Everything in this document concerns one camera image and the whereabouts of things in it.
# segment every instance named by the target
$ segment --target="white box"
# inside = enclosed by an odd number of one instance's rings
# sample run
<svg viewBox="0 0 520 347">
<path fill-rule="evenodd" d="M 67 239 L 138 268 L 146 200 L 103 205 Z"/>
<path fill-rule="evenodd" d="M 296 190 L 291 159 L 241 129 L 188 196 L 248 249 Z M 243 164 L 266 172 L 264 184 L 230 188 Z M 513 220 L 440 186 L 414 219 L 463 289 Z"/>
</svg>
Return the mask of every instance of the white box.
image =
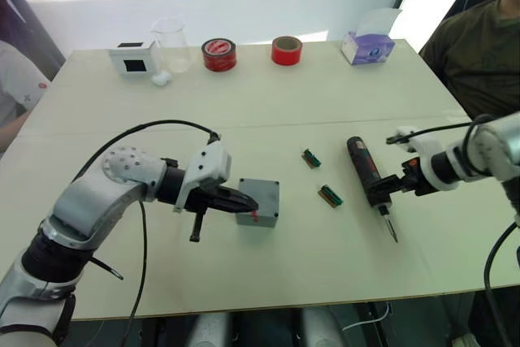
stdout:
<svg viewBox="0 0 520 347">
<path fill-rule="evenodd" d="M 157 44 L 152 41 L 121 42 L 108 54 L 121 75 L 153 75 L 159 69 Z"/>
</svg>

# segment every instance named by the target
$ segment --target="black cable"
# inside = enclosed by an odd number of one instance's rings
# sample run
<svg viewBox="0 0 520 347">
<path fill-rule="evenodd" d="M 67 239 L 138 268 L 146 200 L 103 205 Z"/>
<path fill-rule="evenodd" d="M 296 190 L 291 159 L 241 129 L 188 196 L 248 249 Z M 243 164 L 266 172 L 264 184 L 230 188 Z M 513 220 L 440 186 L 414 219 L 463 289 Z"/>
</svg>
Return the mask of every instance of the black cable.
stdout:
<svg viewBox="0 0 520 347">
<path fill-rule="evenodd" d="M 424 130 L 421 130 L 419 132 L 416 132 L 416 133 L 411 133 L 411 134 L 408 134 L 406 136 L 394 136 L 394 137 L 389 137 L 387 138 L 387 144 L 396 144 L 396 143 L 402 143 L 402 142 L 407 142 L 410 138 L 413 138 L 413 137 L 416 137 L 416 136 L 420 136 L 422 134 L 426 134 L 426 133 L 430 133 L 430 132 L 438 132 L 440 130 L 449 130 L 449 129 L 456 129 L 456 128 L 464 128 L 465 126 L 470 126 L 472 123 L 471 122 L 465 122 L 465 123 L 462 123 L 462 124 L 453 124 L 453 125 L 446 125 L 446 126 L 438 126 L 436 128 L 429 128 L 429 129 L 424 129 Z"/>
<path fill-rule="evenodd" d="M 491 307 L 491 312 L 493 318 L 495 319 L 495 325 L 498 333 L 500 334 L 500 338 L 504 343 L 504 347 L 513 347 L 513 344 L 509 340 L 507 335 L 507 331 L 505 330 L 504 320 L 502 319 L 501 313 L 498 309 L 498 304 L 496 303 L 495 296 L 493 295 L 493 291 L 491 290 L 491 285 L 489 284 L 489 274 L 491 271 L 491 265 L 493 264 L 493 260 L 495 259 L 495 255 L 498 252 L 498 249 L 502 246 L 505 239 L 516 229 L 517 224 L 512 223 L 508 226 L 502 236 L 494 244 L 489 256 L 487 256 L 486 266 L 484 268 L 484 288 L 486 289 L 486 297 L 489 302 L 489 306 Z"/>
<path fill-rule="evenodd" d="M 111 140 L 109 140 L 104 146 L 102 146 L 99 150 L 97 150 L 95 154 L 92 155 L 92 157 L 84 164 L 84 166 L 80 169 L 80 171 L 76 174 L 76 176 L 74 177 L 74 179 L 72 181 L 78 179 L 80 176 L 85 174 L 85 172 L 89 169 L 89 167 L 92 165 L 92 163 L 94 163 L 96 161 L 96 159 L 99 158 L 99 156 L 102 155 L 103 152 L 105 152 L 108 148 L 113 146 L 113 144 L 115 144 L 117 141 L 119 141 L 122 138 L 125 138 L 126 136 L 129 136 L 129 135 L 131 135 L 133 133 L 136 133 L 136 132 L 139 132 L 139 131 L 144 130 L 146 128 L 149 128 L 151 126 L 164 125 L 164 124 L 180 124 L 180 125 L 191 126 L 192 128 L 200 129 L 200 130 L 202 130 L 202 131 L 204 131 L 206 133 L 209 133 L 210 134 L 210 140 L 211 139 L 215 139 L 215 140 L 219 139 L 219 134 L 217 132 L 214 132 L 213 130 L 211 130 L 209 128 L 206 128 L 206 127 L 204 127 L 202 125 L 195 124 L 194 122 L 183 121 L 182 119 L 163 119 L 163 120 L 160 120 L 160 121 L 147 122 L 145 124 L 137 125 L 136 127 L 131 128 L 131 129 L 125 131 L 125 132 L 122 132 L 118 136 L 116 136 L 116 137 L 112 138 Z"/>
<path fill-rule="evenodd" d="M 124 332 L 123 337 L 119 343 L 119 347 L 124 347 L 127 343 L 128 335 L 130 334 L 130 330 L 132 329 L 133 320 L 136 317 L 137 307 L 139 306 L 139 301 L 141 300 L 141 295 L 143 293 L 143 288 L 145 287 L 145 279 L 146 279 L 146 258 L 148 257 L 148 235 L 146 233 L 146 210 L 143 202 L 139 201 L 139 207 L 141 208 L 141 217 L 143 220 L 143 268 L 141 272 L 141 282 L 139 283 L 139 291 L 137 292 L 136 301 L 133 304 L 132 313 L 127 320 L 127 328 Z"/>
<path fill-rule="evenodd" d="M 473 129 L 475 129 L 475 127 L 477 125 L 485 124 L 486 122 L 492 121 L 494 119 L 495 119 L 495 117 L 492 115 L 489 115 L 489 114 L 479 115 L 477 118 L 475 118 L 473 120 L 473 122 L 468 127 L 466 135 L 464 136 L 464 141 L 462 142 L 462 151 L 461 151 L 462 161 L 464 162 L 465 165 L 468 166 L 469 169 L 471 169 L 472 171 L 474 171 L 482 176 L 491 176 L 491 174 L 489 172 L 479 170 L 471 162 L 470 156 L 468 155 L 468 145 L 470 144 L 470 137 L 471 137 L 471 133 L 473 132 Z"/>
</svg>

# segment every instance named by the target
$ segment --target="white tissue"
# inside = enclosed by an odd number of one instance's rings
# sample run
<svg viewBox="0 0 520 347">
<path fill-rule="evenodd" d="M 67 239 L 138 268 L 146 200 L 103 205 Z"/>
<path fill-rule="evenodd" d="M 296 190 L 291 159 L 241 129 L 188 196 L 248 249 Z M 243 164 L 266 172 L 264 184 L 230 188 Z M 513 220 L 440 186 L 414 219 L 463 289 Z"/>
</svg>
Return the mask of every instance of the white tissue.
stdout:
<svg viewBox="0 0 520 347">
<path fill-rule="evenodd" d="M 167 85 L 168 82 L 171 80 L 171 73 L 167 71 L 160 71 L 159 73 L 156 73 L 152 76 L 152 81 L 155 85 L 158 85 L 159 87 L 163 87 L 164 85 Z"/>
<path fill-rule="evenodd" d="M 366 34 L 387 36 L 401 11 L 397 8 L 378 8 L 367 12 L 357 25 L 356 37 Z"/>
</svg>

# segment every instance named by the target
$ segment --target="red tape roll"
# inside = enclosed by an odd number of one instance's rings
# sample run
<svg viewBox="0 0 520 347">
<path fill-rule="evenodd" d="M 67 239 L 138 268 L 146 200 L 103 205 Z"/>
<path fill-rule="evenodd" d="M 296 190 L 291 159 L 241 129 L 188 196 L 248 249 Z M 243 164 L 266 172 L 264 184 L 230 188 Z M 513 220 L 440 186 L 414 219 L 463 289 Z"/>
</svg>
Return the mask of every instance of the red tape roll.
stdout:
<svg viewBox="0 0 520 347">
<path fill-rule="evenodd" d="M 300 61 L 302 43 L 296 37 L 283 36 L 273 40 L 271 58 L 279 65 L 294 65 Z"/>
<path fill-rule="evenodd" d="M 226 38 L 214 38 L 202 44 L 202 56 L 209 70 L 227 71 L 236 65 L 236 46 Z"/>
</svg>

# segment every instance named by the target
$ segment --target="floor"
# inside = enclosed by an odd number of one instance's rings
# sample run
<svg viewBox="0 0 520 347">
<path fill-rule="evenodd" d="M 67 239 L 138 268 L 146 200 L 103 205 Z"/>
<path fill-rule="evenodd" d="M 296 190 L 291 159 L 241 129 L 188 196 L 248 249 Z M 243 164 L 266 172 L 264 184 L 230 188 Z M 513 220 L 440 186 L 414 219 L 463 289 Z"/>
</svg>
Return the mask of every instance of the floor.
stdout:
<svg viewBox="0 0 520 347">
<path fill-rule="evenodd" d="M 467 295 L 418 298 L 392 302 L 392 314 L 382 324 L 389 347 L 447 347 L 452 336 L 466 331 Z M 340 325 L 359 321 L 354 305 L 330 306 Z M 385 304 L 377 304 L 378 314 L 384 313 Z M 292 347 L 288 310 L 255 311 L 242 318 L 243 335 L 240 345 L 248 347 Z M 158 347 L 182 345 L 193 324 L 194 317 L 164 319 L 159 334 Z M 73 322 L 63 347 L 105 347 L 119 345 L 126 323 L 112 320 Z M 141 342 L 141 337 L 150 340 L 146 323 L 137 320 L 132 328 L 127 347 L 151 347 Z M 368 347 L 361 327 L 351 328 L 344 333 L 348 347 Z"/>
</svg>

